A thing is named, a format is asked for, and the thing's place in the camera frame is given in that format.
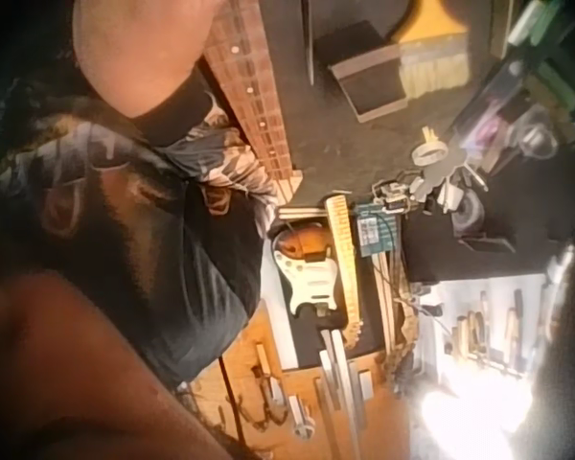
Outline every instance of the brush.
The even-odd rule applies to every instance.
[[[407,98],[467,84],[471,78],[467,28],[442,0],[416,0],[392,39],[401,49],[401,81]]]

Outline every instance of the person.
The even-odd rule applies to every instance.
[[[45,2],[1,49],[8,456],[238,455],[173,396],[255,311],[277,203],[196,66],[222,6]]]

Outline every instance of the tape roll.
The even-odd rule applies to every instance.
[[[411,152],[411,159],[415,166],[430,166],[448,156],[449,149],[445,142],[426,142]]]

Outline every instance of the electric guitar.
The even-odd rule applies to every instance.
[[[273,243],[273,257],[291,285],[289,311],[296,314],[312,304],[318,315],[337,309],[334,285],[338,266],[332,259],[333,235],[321,224],[281,232]]]

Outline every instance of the guitar body blank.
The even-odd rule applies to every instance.
[[[298,312],[303,304],[323,304],[328,310],[337,309],[334,284],[338,265],[331,259],[333,236],[321,225],[309,225],[286,230],[275,239],[275,263],[291,285],[289,311]]]

